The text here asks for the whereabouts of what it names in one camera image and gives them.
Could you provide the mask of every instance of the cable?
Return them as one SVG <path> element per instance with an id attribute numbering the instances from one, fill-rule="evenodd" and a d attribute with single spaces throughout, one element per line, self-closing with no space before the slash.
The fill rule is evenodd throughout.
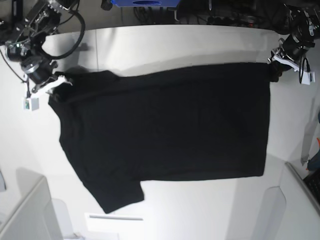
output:
<path id="1" fill-rule="evenodd" d="M 310 72 L 310 65 L 309 65 L 309 61 L 308 59 L 305 57 L 302 60 L 303 56 L 301 56 L 300 58 L 300 66 L 299 66 L 299 83 L 302 83 L 302 78 L 304 76 L 304 72 L 305 72 L 305 63 L 306 63 L 306 71 L 309 73 Z"/>
<path id="2" fill-rule="evenodd" d="M 140 22 L 140 24 L 147 24 L 150 18 L 150 15 L 147 13 L 146 9 L 143 6 L 134 7 L 133 13 L 135 18 Z"/>
<path id="3" fill-rule="evenodd" d="M 122 26 L 125 25 L 125 21 L 124 21 L 124 9 L 122 7 L 120 7 L 120 15 L 121 15 L 121 23 Z"/>
<path id="4" fill-rule="evenodd" d="M 274 24 L 272 22 L 273 19 L 270 18 L 270 16 L 268 15 L 268 12 L 267 12 L 266 0 L 261 0 L 261 1 L 262 1 L 261 6 L 262 6 L 264 17 L 266 18 L 267 22 L 269 23 L 271 30 L 275 31 L 277 34 L 280 34 L 280 35 L 288 35 L 288 34 L 290 34 L 291 33 L 290 29 L 282 30 L 282 29 L 277 29 L 277 27 L 274 26 Z"/>
<path id="5" fill-rule="evenodd" d="M 281 6 L 282 6 L 282 5 L 280 4 L 280 5 L 277 7 L 277 9 L 274 11 L 274 13 L 273 13 L 273 15 L 272 15 L 272 18 L 271 18 L 271 22 L 272 22 L 272 23 L 274 22 L 274 19 L 275 19 L 277 13 L 279 12 Z"/>
<path id="6" fill-rule="evenodd" d="M 151 24 L 156 24 L 155 16 L 154 16 L 154 11 L 152 10 L 152 7 L 148 6 L 148 11 L 149 11 L 149 16 L 151 20 Z"/>
<path id="7" fill-rule="evenodd" d="M 5 64 L 11 69 L 11 71 L 14 73 L 14 75 L 16 75 L 16 76 L 21 80 L 22 83 L 26 83 L 26 81 L 23 80 L 23 79 L 16 73 L 16 71 L 10 66 L 10 64 L 7 62 L 7 60 L 6 60 L 5 56 L 4 56 L 4 54 L 2 53 L 1 49 L 0 49 L 0 54 L 1 54 L 1 56 L 2 56 L 2 58 L 3 58 L 3 60 L 4 60 L 4 62 L 5 62 Z"/>
<path id="8" fill-rule="evenodd" d="M 208 1 L 205 0 L 205 1 L 201 1 L 201 2 L 203 3 L 202 6 L 204 7 L 206 13 L 207 13 L 210 17 L 212 17 L 211 11 L 209 10 L 209 6 L 206 4 L 206 3 L 208 3 Z"/>
<path id="9" fill-rule="evenodd" d="M 73 45 L 73 47 L 69 51 L 67 51 L 66 53 L 64 53 L 60 56 L 51 56 L 50 54 L 46 53 L 41 47 L 40 48 L 41 54 L 44 55 L 49 60 L 59 60 L 59 59 L 64 59 L 64 58 L 70 56 L 77 49 L 77 47 L 79 47 L 82 39 L 84 38 L 85 30 L 86 30 L 86 23 L 85 23 L 84 18 L 77 11 L 71 10 L 70 13 L 74 14 L 74 16 L 81 23 L 80 36 L 79 36 L 78 40 L 76 41 L 76 43 Z"/>
<path id="10" fill-rule="evenodd" d="M 75 12 L 78 12 L 79 6 L 80 6 L 80 0 L 78 0 L 78 2 L 77 2 L 77 6 L 76 6 L 76 9 L 75 9 Z M 74 16 L 75 16 L 75 14 L 72 14 L 71 17 L 69 17 L 67 20 L 59 23 L 59 26 L 61 26 L 62 24 L 65 24 L 65 23 L 67 23 L 67 22 L 69 22 Z"/>
<path id="11" fill-rule="evenodd" d="M 30 92 L 29 83 L 30 83 L 29 78 L 27 78 L 27 80 L 26 80 L 26 98 L 27 99 L 31 98 L 31 92 Z"/>
<path id="12" fill-rule="evenodd" d="M 204 21 L 204 22 L 206 22 L 206 23 L 208 22 L 208 20 L 205 20 L 204 18 L 200 17 L 199 15 L 197 15 L 197 14 L 195 14 L 195 13 L 194 13 L 193 15 L 197 18 L 197 21 L 198 21 L 198 22 L 199 22 L 199 19 L 202 20 L 202 21 Z"/>

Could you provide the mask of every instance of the blue container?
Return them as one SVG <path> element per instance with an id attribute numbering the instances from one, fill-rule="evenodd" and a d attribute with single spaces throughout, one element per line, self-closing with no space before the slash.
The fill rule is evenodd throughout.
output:
<path id="1" fill-rule="evenodd" d="M 180 0 L 112 0 L 118 7 L 172 7 L 175 8 Z"/>

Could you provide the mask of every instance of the black cable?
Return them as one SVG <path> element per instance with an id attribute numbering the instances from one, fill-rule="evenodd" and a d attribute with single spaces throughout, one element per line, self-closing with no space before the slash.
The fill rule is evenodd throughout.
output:
<path id="1" fill-rule="evenodd" d="M 282 30 L 282 29 L 278 29 L 276 26 L 274 26 L 273 19 L 270 18 L 270 16 L 268 15 L 268 12 L 267 12 L 266 0 L 261 0 L 261 2 L 262 2 L 261 6 L 262 6 L 264 17 L 267 20 L 268 24 L 270 25 L 271 30 L 275 31 L 277 34 L 280 34 L 280 35 L 290 34 L 291 33 L 290 29 Z"/>
<path id="2" fill-rule="evenodd" d="M 75 9 L 75 12 L 78 12 L 79 6 L 80 6 L 80 0 L 78 0 L 78 2 L 77 2 L 77 6 L 76 6 L 76 9 Z M 67 20 L 65 20 L 65 21 L 63 21 L 63 22 L 60 22 L 60 23 L 59 23 L 59 26 L 61 26 L 62 24 L 65 24 L 65 23 L 67 23 L 67 22 L 69 22 L 74 16 L 75 16 L 75 14 L 72 14 L 71 17 L 69 17 Z"/>
<path id="3" fill-rule="evenodd" d="M 30 92 L 30 85 L 29 85 L 29 78 L 26 81 L 26 98 L 31 98 L 31 92 Z"/>
<path id="4" fill-rule="evenodd" d="M 275 19 L 277 13 L 279 12 L 281 6 L 282 6 L 282 5 L 280 4 L 280 5 L 277 7 L 277 9 L 274 11 L 274 13 L 273 13 L 273 15 L 272 15 L 272 18 L 271 18 L 271 22 L 272 22 L 272 23 L 274 22 L 274 19 Z"/>
<path id="5" fill-rule="evenodd" d="M 120 7 L 120 15 L 121 15 L 121 24 L 122 26 L 125 25 L 125 21 L 124 21 L 124 9 L 123 7 Z"/>
<path id="6" fill-rule="evenodd" d="M 162 21 L 163 14 L 164 14 L 164 7 L 161 6 L 161 7 L 160 7 L 160 11 L 159 11 L 159 15 L 158 15 L 158 20 L 159 20 L 159 23 L 160 23 L 160 24 L 163 23 L 163 21 Z"/>
<path id="7" fill-rule="evenodd" d="M 304 76 L 304 72 L 305 72 L 305 63 L 306 63 L 306 70 L 308 72 L 310 72 L 310 65 L 309 65 L 309 61 L 308 59 L 305 57 L 303 60 L 302 60 L 303 57 L 301 57 L 300 59 L 300 66 L 299 66 L 299 83 L 301 84 L 302 83 L 302 78 Z"/>
<path id="8" fill-rule="evenodd" d="M 23 79 L 16 73 L 16 71 L 10 66 L 10 64 L 7 62 L 7 60 L 6 60 L 5 56 L 4 56 L 4 54 L 2 53 L 1 49 L 0 49 L 0 53 L 1 53 L 1 56 L 2 56 L 5 64 L 11 69 L 11 71 L 14 73 L 14 75 L 16 75 L 16 76 L 21 80 L 22 83 L 26 83 L 26 81 L 23 80 Z"/>
<path id="9" fill-rule="evenodd" d="M 152 10 L 152 7 L 148 7 L 149 10 L 149 16 L 150 16 L 150 20 L 151 20 L 151 24 L 156 24 L 156 19 L 154 16 L 154 11 Z"/>
<path id="10" fill-rule="evenodd" d="M 140 24 L 147 24 L 150 15 L 147 13 L 146 9 L 143 6 L 134 7 L 133 14 L 135 18 L 140 22 Z"/>
<path id="11" fill-rule="evenodd" d="M 79 20 L 79 22 L 81 23 L 81 31 L 80 31 L 80 36 L 78 38 L 78 40 L 76 41 L 76 43 L 73 45 L 73 47 L 67 51 L 66 53 L 60 55 L 60 56 L 51 56 L 50 54 L 46 53 L 42 47 L 40 48 L 40 52 L 43 56 L 45 56 L 47 59 L 49 60 L 59 60 L 59 59 L 64 59 L 68 56 L 70 56 L 76 49 L 77 47 L 79 47 L 82 39 L 84 38 L 85 35 L 85 30 L 86 30 L 86 23 L 84 18 L 80 15 L 79 12 L 77 11 L 73 11 L 71 10 L 70 13 L 74 14 L 74 16 Z"/>
<path id="12" fill-rule="evenodd" d="M 215 18 L 217 16 L 216 14 L 216 1 L 212 1 L 212 8 L 213 8 L 213 17 Z"/>
<path id="13" fill-rule="evenodd" d="M 199 15 L 197 15 L 195 13 L 193 15 L 195 15 L 198 20 L 201 19 L 202 21 L 204 21 L 206 23 L 208 22 L 208 20 L 205 20 L 204 18 L 200 17 Z"/>

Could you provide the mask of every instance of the t-shirt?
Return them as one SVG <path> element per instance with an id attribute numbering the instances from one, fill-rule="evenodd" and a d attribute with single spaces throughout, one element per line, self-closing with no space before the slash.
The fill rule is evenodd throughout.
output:
<path id="1" fill-rule="evenodd" d="M 121 77 L 67 74 L 49 104 L 61 146 L 104 212 L 144 200 L 140 182 L 262 176 L 269 66 L 192 66 Z"/>

